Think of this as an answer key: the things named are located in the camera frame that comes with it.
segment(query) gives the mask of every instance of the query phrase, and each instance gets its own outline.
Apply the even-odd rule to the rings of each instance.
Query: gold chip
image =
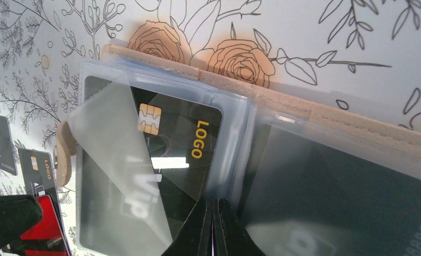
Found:
[[[161,108],[142,103],[139,110],[138,129],[152,135],[158,135],[161,114]]]
[[[33,170],[38,171],[39,169],[37,168],[37,159],[36,157],[32,156],[31,157],[31,164],[33,165]]]

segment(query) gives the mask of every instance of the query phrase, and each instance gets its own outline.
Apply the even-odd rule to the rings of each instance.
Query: rose drawing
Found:
[[[188,65],[192,51],[187,38],[173,19],[171,23],[146,21],[133,34],[128,48]]]
[[[193,56],[192,65],[202,69],[268,88],[275,67],[265,51],[249,40],[228,39],[216,50],[204,49]]]

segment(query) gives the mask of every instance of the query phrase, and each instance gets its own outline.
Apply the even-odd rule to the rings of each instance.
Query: red card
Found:
[[[36,197],[42,207],[42,220],[20,236],[28,256],[69,256],[58,216],[49,195]]]

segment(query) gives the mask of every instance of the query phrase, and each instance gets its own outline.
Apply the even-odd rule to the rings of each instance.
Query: floral wallpaper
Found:
[[[0,115],[16,158],[53,152],[80,61],[112,38],[421,132],[421,0],[0,0]],[[0,189],[24,193],[20,171],[0,170]],[[74,255],[92,255],[75,245],[74,178],[58,193]]]

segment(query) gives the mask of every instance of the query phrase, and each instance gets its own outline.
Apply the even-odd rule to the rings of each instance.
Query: beige leather tab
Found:
[[[199,69],[188,65],[183,65],[170,60],[158,58],[149,54],[140,54],[140,52],[127,49],[119,45],[106,44],[102,48],[101,59],[106,61],[110,55],[119,55],[137,60],[151,66],[159,67],[168,71],[172,71],[187,78],[197,80],[199,77]]]
[[[72,135],[69,124],[63,121],[57,130],[57,158],[56,183],[58,187],[65,186],[72,177],[70,157],[77,154],[77,141]]]
[[[421,133],[328,106],[313,109],[309,120],[421,158]]]
[[[309,119],[315,105],[315,103],[311,101],[203,70],[200,72],[199,81],[225,91],[250,97],[258,106],[271,108],[305,120]]]

